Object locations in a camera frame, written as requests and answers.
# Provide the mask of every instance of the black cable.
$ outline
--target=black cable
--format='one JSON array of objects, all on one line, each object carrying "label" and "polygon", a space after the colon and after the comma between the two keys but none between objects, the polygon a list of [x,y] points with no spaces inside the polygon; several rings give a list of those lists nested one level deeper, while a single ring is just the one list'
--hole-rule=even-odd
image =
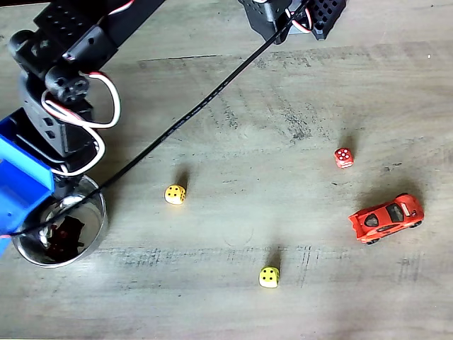
[{"label": "black cable", "polygon": [[134,166],[136,166],[143,158],[145,158],[150,152],[152,152],[154,149],[156,149],[164,140],[166,140],[170,135],[172,135],[177,129],[179,129],[185,122],[187,122],[189,119],[191,119],[194,115],[199,113],[212,99],[214,99],[231,81],[233,81],[248,65],[252,63],[253,60],[255,60],[259,55],[261,55],[269,46],[271,46],[274,41],[278,38],[280,34],[285,32],[289,27],[292,25],[291,21],[296,18],[302,10],[305,8],[306,3],[308,0],[302,1],[301,5],[299,8],[297,8],[296,11],[292,14],[291,18],[288,19],[288,22],[281,27],[275,34],[270,37],[263,45],[261,45],[260,48],[258,48],[250,57],[248,57],[241,65],[239,65],[233,73],[231,73],[217,88],[215,88],[214,91],[212,91],[209,96],[207,96],[205,99],[203,99],[196,107],[194,107],[192,110],[190,110],[188,113],[186,113],[180,120],[178,120],[176,123],[174,123],[172,126],[170,126],[167,131],[165,131],[159,138],[154,140],[145,150],[140,152],[138,156],[136,156],[131,162],[126,164],[125,167],[123,167],[121,170],[119,170],[116,174],[114,174],[112,177],[110,177],[107,181],[102,183],[96,190],[91,191],[83,200],[80,200],[78,203],[70,206],[66,210],[63,210],[60,214],[55,215],[54,217],[50,218],[47,222],[43,223],[37,223],[35,225],[31,225],[28,228],[25,228],[24,230],[20,232],[12,232],[10,234],[5,234],[6,236],[10,237],[17,237],[21,236],[24,234],[27,234],[29,232],[32,232],[33,230],[41,229],[44,228],[48,225],[51,225],[52,223],[55,223],[62,217],[66,217],[70,213],[72,213],[74,210],[76,210],[78,207],[81,205],[85,204],[88,202],[88,200],[95,195],[98,195],[103,189],[108,188],[112,184],[114,184],[116,181],[121,179],[130,169],[132,169]]}]

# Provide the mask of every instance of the screw hole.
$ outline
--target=screw hole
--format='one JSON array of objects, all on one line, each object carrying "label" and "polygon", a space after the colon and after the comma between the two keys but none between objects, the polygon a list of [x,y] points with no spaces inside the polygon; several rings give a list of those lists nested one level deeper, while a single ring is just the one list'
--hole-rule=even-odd
[{"label": "screw hole", "polygon": [[55,134],[53,133],[53,131],[46,131],[45,133],[51,140],[55,139]]},{"label": "screw hole", "polygon": [[52,122],[52,119],[50,118],[44,118],[44,123],[47,125],[47,126],[53,126],[54,125],[54,122]]}]

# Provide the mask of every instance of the white cable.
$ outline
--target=white cable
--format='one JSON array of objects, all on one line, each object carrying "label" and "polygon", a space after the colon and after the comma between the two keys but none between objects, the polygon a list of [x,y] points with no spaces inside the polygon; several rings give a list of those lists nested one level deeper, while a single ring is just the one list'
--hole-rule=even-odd
[{"label": "white cable", "polygon": [[114,11],[111,11],[108,15],[109,16],[112,16],[113,14],[117,14],[117,13],[120,13],[120,12],[123,12],[125,11],[126,9],[128,9],[129,7],[131,7],[131,5],[134,3],[135,0],[130,0],[129,2],[127,2],[126,4],[122,5],[121,7],[118,7],[117,9],[115,9]]},{"label": "white cable", "polygon": [[114,127],[115,125],[117,125],[121,117],[121,100],[118,90],[116,89],[116,86],[106,75],[102,73],[92,72],[90,74],[85,75],[92,79],[101,80],[108,87],[110,95],[112,96],[113,99],[113,117],[109,123],[87,122],[86,120],[81,119],[78,115],[76,115],[69,109],[64,108],[63,106],[55,103],[54,101],[46,100],[45,98],[47,96],[48,91],[45,91],[41,96],[42,107],[54,117],[63,120],[66,123],[70,123],[72,125],[92,129],[108,129]]},{"label": "white cable", "polygon": [[[291,12],[289,11],[288,8],[285,9],[285,13],[288,18],[291,18]],[[307,33],[311,33],[311,30],[313,29],[313,22],[311,20],[311,14],[310,14],[310,11],[308,10],[308,8],[305,8],[305,14],[309,21],[309,28],[306,28],[305,26],[301,25],[296,20],[291,21],[291,23],[295,28],[297,28],[297,30],[301,31],[302,33],[307,34]]]},{"label": "white cable", "polygon": [[101,136],[98,133],[96,133],[93,129],[89,128],[89,127],[82,127],[82,128],[85,131],[87,131],[87,133],[89,133],[93,137],[93,139],[96,141],[96,144],[97,144],[96,145],[96,149],[98,148],[96,156],[87,165],[81,167],[79,170],[76,170],[76,171],[73,171],[73,172],[67,172],[67,169],[66,169],[66,171],[64,169],[62,169],[63,171],[52,169],[52,172],[54,174],[60,175],[60,176],[66,176],[66,177],[82,175],[85,172],[87,172],[88,170],[90,170],[97,163],[99,163],[99,161],[102,159],[102,157],[104,157],[104,154],[105,154],[105,143],[102,140]]},{"label": "white cable", "polygon": [[104,156],[105,154],[105,143],[102,140],[101,136],[94,131],[94,128],[111,128],[112,126],[115,126],[118,123],[118,120],[120,119],[121,116],[121,102],[120,102],[120,95],[118,94],[117,89],[115,88],[115,85],[107,76],[104,74],[98,73],[98,72],[93,72],[90,74],[87,74],[88,77],[94,78],[94,79],[99,79],[104,82],[105,85],[110,90],[110,94],[112,95],[113,98],[113,105],[114,105],[114,113],[113,113],[113,118],[109,123],[102,124],[102,123],[93,123],[93,122],[87,122],[85,121],[82,117],[77,115],[76,113],[72,112],[71,110],[64,108],[53,101],[46,100],[46,97],[49,93],[49,91],[44,91],[41,95],[41,105],[42,107],[51,115],[54,117],[60,119],[61,121],[64,121],[66,123],[79,126],[83,128],[87,133],[89,133],[92,138],[95,140],[94,145],[96,148],[96,156],[85,166],[81,167],[80,169],[73,171],[73,172],[68,172],[66,167],[62,167],[62,171],[56,170],[56,169],[51,169],[52,173],[60,175],[60,176],[66,176],[66,177],[71,177],[71,176],[78,176],[81,174],[84,174],[91,168],[93,168]]}]

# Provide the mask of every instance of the die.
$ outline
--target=die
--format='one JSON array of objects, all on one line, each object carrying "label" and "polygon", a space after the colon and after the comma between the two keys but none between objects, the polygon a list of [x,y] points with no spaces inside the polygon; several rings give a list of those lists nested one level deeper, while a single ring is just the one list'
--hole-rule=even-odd
[{"label": "die", "polygon": [[354,157],[347,147],[342,147],[335,151],[335,161],[339,168],[344,169],[354,164]]},{"label": "die", "polygon": [[185,189],[173,184],[165,190],[165,200],[174,205],[181,205],[185,200]]},{"label": "die", "polygon": [[275,267],[266,266],[261,269],[259,282],[261,287],[276,288],[278,280],[280,279],[280,272]]}]

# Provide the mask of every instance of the metal bowl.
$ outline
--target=metal bowl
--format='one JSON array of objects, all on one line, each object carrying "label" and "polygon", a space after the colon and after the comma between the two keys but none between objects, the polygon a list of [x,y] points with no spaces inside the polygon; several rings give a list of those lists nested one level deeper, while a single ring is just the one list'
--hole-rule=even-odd
[{"label": "metal bowl", "polygon": [[[95,181],[84,176],[74,193],[40,207],[25,221],[21,229],[33,223],[48,221],[82,200],[97,187]],[[36,232],[15,237],[13,243],[19,253],[32,264],[43,268],[57,268],[92,253],[100,244],[107,226],[105,199],[100,193],[75,209],[69,216]]]}]

